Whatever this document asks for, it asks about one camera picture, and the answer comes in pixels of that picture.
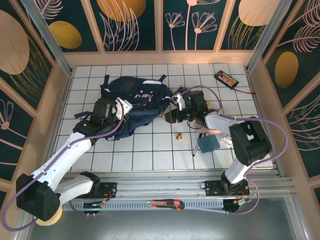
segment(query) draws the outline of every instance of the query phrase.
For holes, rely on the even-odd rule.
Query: battery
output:
[[[239,83],[237,80],[226,74],[224,71],[220,70],[215,75],[214,78],[217,79],[222,84],[226,85],[230,89],[234,89]]]

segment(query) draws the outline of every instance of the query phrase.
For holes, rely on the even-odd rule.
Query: navy blue backpack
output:
[[[148,80],[132,76],[122,76],[109,82],[109,75],[104,78],[101,97],[111,100],[121,98],[132,104],[127,113],[129,119],[120,132],[115,132],[114,140],[131,136],[138,127],[150,124],[170,104],[172,91],[164,84],[166,75],[159,80]]]

